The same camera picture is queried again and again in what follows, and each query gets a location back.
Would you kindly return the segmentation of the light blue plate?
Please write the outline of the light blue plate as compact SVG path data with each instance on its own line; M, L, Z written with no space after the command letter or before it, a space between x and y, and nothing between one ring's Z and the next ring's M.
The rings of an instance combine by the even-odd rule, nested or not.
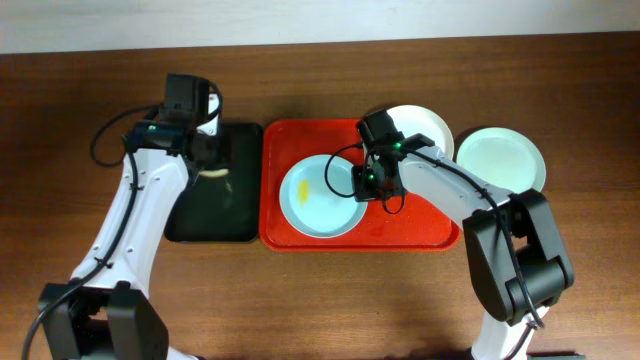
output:
M341 157L321 154L296 163L284 176L279 189L279 205L286 221L298 232L312 238L330 239L353 230L364 218L365 202L336 195L354 192L352 163Z

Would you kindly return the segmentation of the white plate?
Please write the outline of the white plate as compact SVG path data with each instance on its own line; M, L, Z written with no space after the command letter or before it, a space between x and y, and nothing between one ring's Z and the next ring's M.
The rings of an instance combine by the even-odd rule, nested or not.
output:
M422 134L430 138L452 160L454 138L445 121L435 112L418 105L399 105L386 110L396 129L408 138Z

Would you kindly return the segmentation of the green and yellow sponge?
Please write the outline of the green and yellow sponge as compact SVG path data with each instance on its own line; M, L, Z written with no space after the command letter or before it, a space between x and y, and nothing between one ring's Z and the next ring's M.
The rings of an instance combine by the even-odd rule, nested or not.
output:
M205 178L219 178L219 177L227 176L228 174L229 174L229 170L226 168L217 169L217 170L202 170L199 172L199 175Z

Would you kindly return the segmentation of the pale green plate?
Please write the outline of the pale green plate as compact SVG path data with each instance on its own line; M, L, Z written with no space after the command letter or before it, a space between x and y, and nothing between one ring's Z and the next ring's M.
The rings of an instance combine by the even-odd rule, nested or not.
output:
M490 184L522 193L541 192L546 164L540 150L524 135L489 127L471 133L459 146L456 162Z

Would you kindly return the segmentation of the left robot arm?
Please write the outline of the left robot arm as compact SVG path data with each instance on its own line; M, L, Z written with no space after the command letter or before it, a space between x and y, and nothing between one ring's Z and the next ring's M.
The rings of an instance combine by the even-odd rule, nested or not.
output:
M227 174L223 95L205 78L170 74L163 102L138 108L123 135L122 175L90 250L65 284L47 284L22 347L42 329L55 359L183 359L149 301L154 259L176 201L207 167Z

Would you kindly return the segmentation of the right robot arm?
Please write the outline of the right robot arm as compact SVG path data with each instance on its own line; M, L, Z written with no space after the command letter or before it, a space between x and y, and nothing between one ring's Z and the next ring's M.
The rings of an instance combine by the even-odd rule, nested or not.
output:
M385 110L364 115L356 129L365 151L363 165L352 170L356 201L414 194L463 232L472 287L485 309L470 358L528 358L543 316L575 281L545 196L481 180L429 137L405 136Z

